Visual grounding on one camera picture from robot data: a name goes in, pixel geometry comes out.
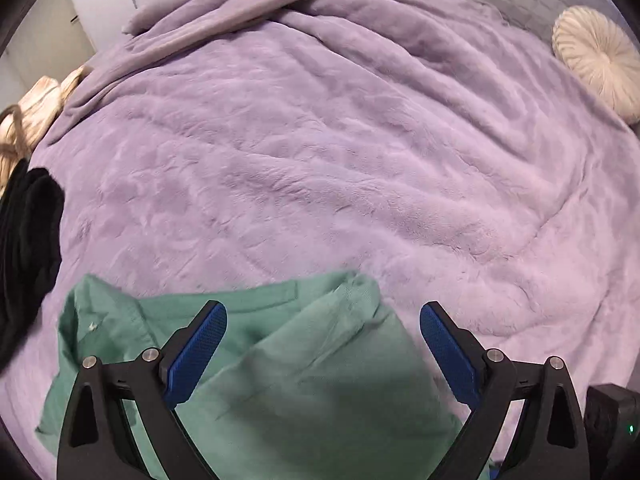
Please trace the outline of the green garment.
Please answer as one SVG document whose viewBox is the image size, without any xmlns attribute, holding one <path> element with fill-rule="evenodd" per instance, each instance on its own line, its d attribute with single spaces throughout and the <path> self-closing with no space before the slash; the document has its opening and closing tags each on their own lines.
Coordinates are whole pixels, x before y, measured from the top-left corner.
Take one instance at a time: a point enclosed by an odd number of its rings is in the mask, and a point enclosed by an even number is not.
<svg viewBox="0 0 640 480">
<path fill-rule="evenodd" d="M 355 271 L 234 292 L 134 298 L 93 275 L 58 319 L 35 433 L 54 456 L 82 358 L 160 348 L 207 300 L 228 328 L 178 415 L 221 479 L 427 479 L 460 430 L 378 284 Z"/>
</svg>

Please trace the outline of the black garment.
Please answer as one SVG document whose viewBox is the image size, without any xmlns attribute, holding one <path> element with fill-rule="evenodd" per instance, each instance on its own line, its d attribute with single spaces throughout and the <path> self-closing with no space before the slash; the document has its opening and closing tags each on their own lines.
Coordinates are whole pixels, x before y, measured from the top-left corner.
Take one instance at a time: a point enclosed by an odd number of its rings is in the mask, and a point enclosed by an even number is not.
<svg viewBox="0 0 640 480">
<path fill-rule="evenodd" d="M 15 166 L 1 199 L 1 366 L 6 367 L 53 289 L 62 262 L 64 192 L 44 168 Z"/>
</svg>

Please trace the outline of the cream round pleated pillow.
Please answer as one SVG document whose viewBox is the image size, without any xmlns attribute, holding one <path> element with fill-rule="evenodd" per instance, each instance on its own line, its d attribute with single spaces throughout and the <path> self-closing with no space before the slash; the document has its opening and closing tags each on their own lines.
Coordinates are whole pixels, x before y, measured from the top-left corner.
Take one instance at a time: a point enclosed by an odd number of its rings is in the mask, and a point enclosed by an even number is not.
<svg viewBox="0 0 640 480">
<path fill-rule="evenodd" d="M 626 122 L 639 122 L 639 50 L 610 18 L 570 6 L 555 20 L 554 55 Z"/>
</svg>

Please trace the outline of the purple plush blanket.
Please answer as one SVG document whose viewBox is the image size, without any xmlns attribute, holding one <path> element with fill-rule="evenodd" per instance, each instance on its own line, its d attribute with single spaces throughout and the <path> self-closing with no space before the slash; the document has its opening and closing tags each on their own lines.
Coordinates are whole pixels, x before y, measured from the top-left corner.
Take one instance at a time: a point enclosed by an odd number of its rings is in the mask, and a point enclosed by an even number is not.
<svg viewBox="0 0 640 480">
<path fill-rule="evenodd" d="M 58 319 L 93 275 L 134 298 L 373 278 L 420 335 L 436 300 L 578 396 L 639 353 L 639 142 L 535 36 L 478 0 L 156 0 L 32 154 L 65 194 L 62 262 L 1 377 L 40 477 Z"/>
</svg>

